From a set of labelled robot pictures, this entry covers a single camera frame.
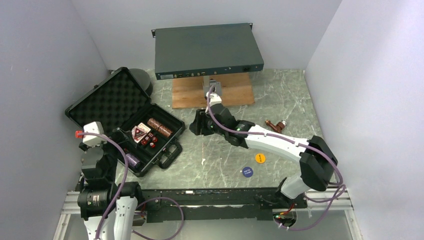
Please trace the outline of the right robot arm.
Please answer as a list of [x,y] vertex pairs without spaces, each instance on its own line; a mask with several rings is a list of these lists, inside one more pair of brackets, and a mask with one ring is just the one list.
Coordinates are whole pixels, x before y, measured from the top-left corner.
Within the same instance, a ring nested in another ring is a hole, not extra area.
[[189,129],[196,136],[217,134],[233,146],[273,153],[298,164],[299,173],[284,178],[275,194],[276,203],[282,208],[289,207],[308,190],[324,192],[333,175],[338,178],[333,185],[343,184],[338,160],[322,137],[306,139],[273,132],[253,122],[237,120],[222,104],[198,109]]

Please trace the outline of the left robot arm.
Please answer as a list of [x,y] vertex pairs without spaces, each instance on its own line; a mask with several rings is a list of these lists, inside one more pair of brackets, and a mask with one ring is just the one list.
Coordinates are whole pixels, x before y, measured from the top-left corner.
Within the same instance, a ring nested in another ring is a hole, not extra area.
[[83,150],[77,204],[88,235],[93,240],[128,239],[132,214],[146,200],[137,182],[115,183],[117,164],[139,177],[153,165],[168,168],[182,151],[178,137],[185,123],[157,105],[75,107],[66,115],[83,127],[75,134]]

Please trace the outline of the orange black chip stack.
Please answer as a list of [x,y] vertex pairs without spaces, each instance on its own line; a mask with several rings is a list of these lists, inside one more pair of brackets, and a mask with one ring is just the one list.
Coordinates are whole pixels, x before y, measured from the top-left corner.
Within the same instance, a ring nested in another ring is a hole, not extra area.
[[150,118],[147,121],[147,124],[154,130],[158,131],[159,128],[163,125],[161,122],[159,122],[158,120],[154,119],[154,118]]

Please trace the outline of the blue small blind button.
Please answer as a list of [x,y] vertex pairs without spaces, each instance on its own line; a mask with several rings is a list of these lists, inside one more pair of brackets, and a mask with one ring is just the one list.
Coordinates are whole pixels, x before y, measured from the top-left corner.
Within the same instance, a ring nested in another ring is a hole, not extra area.
[[251,178],[254,174],[253,169],[249,166],[244,167],[240,172],[245,178]]

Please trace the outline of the orange dealer button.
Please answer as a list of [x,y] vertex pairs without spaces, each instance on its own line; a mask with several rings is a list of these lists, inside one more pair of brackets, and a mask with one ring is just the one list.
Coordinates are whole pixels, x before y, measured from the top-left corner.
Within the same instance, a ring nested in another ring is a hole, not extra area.
[[258,153],[255,155],[255,161],[259,164],[263,164],[266,161],[266,156],[263,153]]

